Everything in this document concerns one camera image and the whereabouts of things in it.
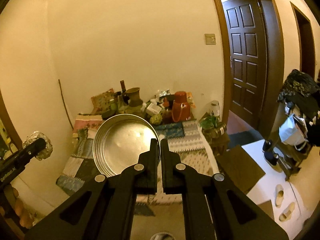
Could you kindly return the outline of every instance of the green plant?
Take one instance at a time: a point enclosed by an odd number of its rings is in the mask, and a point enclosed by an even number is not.
[[[217,123],[218,123],[218,118],[215,117],[215,116],[208,116],[206,118],[204,118],[201,122],[200,122],[200,126],[203,128],[203,129],[210,129],[210,128],[213,128],[213,127],[216,127],[217,128]]]

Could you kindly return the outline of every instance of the white shopping bag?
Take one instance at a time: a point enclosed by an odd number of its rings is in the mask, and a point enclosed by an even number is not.
[[[296,146],[306,141],[303,132],[296,124],[293,114],[279,128],[279,136],[284,144]]]

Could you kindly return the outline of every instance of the red thermos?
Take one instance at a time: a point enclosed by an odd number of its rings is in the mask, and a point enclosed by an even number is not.
[[[187,93],[185,91],[178,91],[174,94],[172,119],[174,122],[182,122],[191,119],[190,105],[187,102]]]

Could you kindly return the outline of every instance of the pile of clothes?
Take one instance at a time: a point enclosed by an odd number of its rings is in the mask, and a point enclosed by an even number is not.
[[[287,115],[295,114],[305,120],[308,142],[320,146],[320,87],[312,77],[292,70],[282,86],[278,102],[285,103]]]

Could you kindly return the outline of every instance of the round metal pan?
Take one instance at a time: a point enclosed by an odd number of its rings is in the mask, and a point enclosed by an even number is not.
[[[94,162],[107,177],[120,174],[150,150],[152,138],[158,140],[160,153],[160,141],[151,124],[133,114],[115,115],[99,127],[93,139]]]

